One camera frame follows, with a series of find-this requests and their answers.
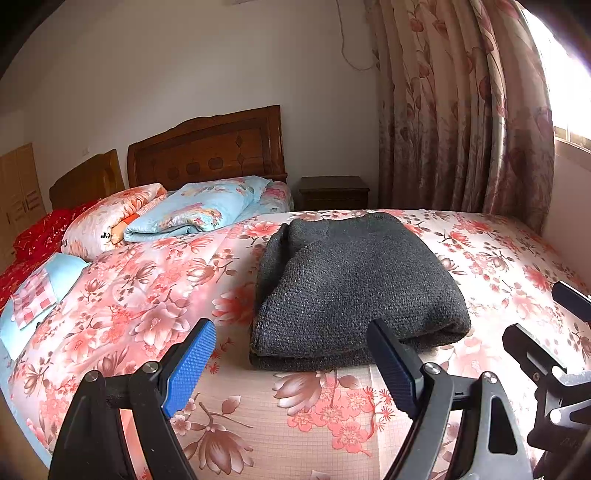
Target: floral curtain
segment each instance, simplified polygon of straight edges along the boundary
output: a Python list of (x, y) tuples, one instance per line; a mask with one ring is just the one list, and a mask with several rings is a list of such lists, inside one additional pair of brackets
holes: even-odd
[(540, 232), (554, 130), (514, 0), (366, 0), (379, 84), (379, 206), (515, 216)]

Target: nightstand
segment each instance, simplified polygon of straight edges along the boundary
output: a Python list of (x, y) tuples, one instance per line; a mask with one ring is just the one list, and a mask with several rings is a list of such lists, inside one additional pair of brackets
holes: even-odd
[(301, 210), (366, 209), (368, 193), (359, 177), (302, 177)]

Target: dark gray knitted blanket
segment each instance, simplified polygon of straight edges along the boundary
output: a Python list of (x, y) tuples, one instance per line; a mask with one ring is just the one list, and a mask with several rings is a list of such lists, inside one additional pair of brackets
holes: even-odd
[(376, 318), (419, 352), (470, 329), (451, 275), (398, 219), (293, 220), (261, 259), (251, 363), (284, 371), (373, 363), (365, 333)]

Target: blue gripper pad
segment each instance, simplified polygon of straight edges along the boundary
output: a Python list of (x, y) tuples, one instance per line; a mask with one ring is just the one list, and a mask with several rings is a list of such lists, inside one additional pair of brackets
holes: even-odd
[(194, 336), (191, 332), (189, 338), (180, 345), (181, 358), (168, 377), (162, 410), (169, 418), (187, 404), (216, 346), (216, 328), (213, 322), (201, 319), (193, 327), (195, 329), (199, 331)]
[(410, 347), (406, 347), (394, 339), (388, 327), (381, 320), (374, 320), (368, 325), (367, 341), (369, 350), (396, 407), (405, 412), (411, 420), (415, 420), (420, 411), (418, 398), (423, 389), (423, 375), (418, 370), (413, 378), (405, 366), (404, 360), (414, 360), (409, 358), (409, 353), (414, 354), (417, 361), (409, 362), (411, 363), (409, 367), (415, 367), (414, 369), (417, 370), (420, 365), (418, 355)]

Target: light blue cloth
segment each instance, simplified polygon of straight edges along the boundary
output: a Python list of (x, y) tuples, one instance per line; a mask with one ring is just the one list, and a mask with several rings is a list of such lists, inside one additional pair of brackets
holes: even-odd
[(125, 229), (125, 241), (147, 242), (215, 230), (258, 202), (270, 180), (261, 177), (187, 183)]
[(37, 439), (37, 437), (35, 437), (33, 431), (27, 427), (27, 419), (24, 419), (21, 416), (21, 414), (18, 412), (17, 406), (10, 399), (8, 378), (10, 377), (13, 367), (14, 361), (10, 360), (10, 355), (4, 348), (3, 343), (0, 342), (0, 391), (2, 391), (4, 399), (8, 404), (8, 408), (10, 408), (10, 412), (12, 413), (14, 420), (17, 422), (18, 427), (23, 432), (25, 438), (29, 442), (29, 445), (33, 447), (33, 450), (41, 459), (41, 461), (45, 463), (45, 466), (49, 468), (49, 464), (51, 463), (51, 454), (45, 450), (41, 442)]
[(236, 223), (265, 213), (292, 212), (293, 209), (294, 201), (288, 186), (280, 181), (274, 181), (269, 184), (258, 202), (251, 203), (242, 211), (236, 219)]
[[(31, 275), (45, 268), (53, 292), (56, 295), (57, 301), (60, 302), (72, 289), (74, 283), (80, 277), (82, 270), (87, 265), (88, 263), (79, 257), (56, 253)], [(35, 333), (37, 324), (42, 322), (52, 310), (53, 307), (48, 308), (37, 315), (26, 327), (19, 329), (17, 323), (12, 321), (12, 313), (14, 312), (12, 299), (8, 300), (0, 316), (0, 340), (4, 344), (4, 348), (8, 351), (10, 358), (14, 360), (21, 354), (33, 336), (33, 333)]]

